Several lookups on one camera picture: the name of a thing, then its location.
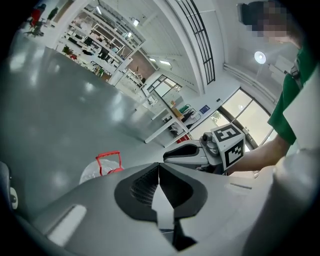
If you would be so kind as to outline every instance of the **green shirt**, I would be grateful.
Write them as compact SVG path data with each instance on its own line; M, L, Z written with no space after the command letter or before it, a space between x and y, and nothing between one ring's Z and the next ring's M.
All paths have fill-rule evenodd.
M314 58L311 49L306 44L298 52L297 65L300 71L300 82L304 86L317 65L316 58ZM299 92L300 89L296 80L291 74L287 74L283 81L283 90L279 101L268 121L268 124L274 128L278 135L290 145L295 142L296 136L284 116L284 111Z

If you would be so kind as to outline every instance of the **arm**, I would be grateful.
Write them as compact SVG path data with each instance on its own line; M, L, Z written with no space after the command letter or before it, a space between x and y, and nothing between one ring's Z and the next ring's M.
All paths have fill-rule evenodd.
M289 147L289 143L277 135L274 140L244 154L227 172L260 171L264 167L274 166L287 154Z

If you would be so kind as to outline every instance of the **laboratory room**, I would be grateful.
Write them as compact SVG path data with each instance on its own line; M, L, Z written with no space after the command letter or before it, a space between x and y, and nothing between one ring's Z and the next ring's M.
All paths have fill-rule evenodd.
M299 17L317 8L19 5L0 68L12 252L21 241L61 256L262 256L317 244L301 234L317 221L320 191L318 48Z

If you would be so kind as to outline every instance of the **person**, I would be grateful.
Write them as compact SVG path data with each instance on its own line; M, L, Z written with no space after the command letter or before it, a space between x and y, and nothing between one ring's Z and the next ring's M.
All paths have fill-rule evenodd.
M58 7L56 7L49 13L48 18L46 20L46 25L47 26L50 25L51 20L57 15L58 10L59 10Z
M279 2L255 1L249 4L238 4L238 10L240 22L250 26L258 36L263 36L269 41L292 43L299 50L294 67L285 76L282 93L268 120L277 132L277 136L272 141L246 153L228 169L229 173L260 171L264 167L275 165L288 153L290 147L292 153L297 152L296 136L283 112L299 94L317 65L317 60L313 57L302 29Z

